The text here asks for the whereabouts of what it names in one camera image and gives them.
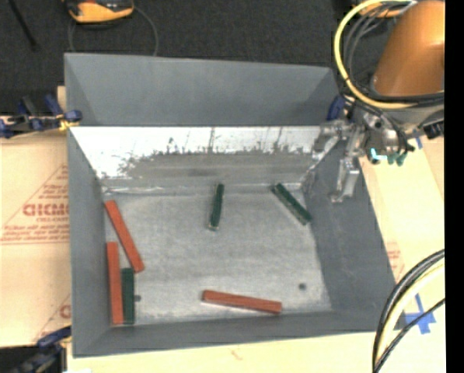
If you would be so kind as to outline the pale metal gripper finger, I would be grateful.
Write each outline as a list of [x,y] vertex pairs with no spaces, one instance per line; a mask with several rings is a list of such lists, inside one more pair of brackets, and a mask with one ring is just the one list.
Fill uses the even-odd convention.
[[360,176],[360,169],[350,169],[346,179],[346,197],[353,197],[354,189]]
[[336,189],[331,195],[333,203],[340,203],[351,194],[351,159],[346,157],[340,160]]

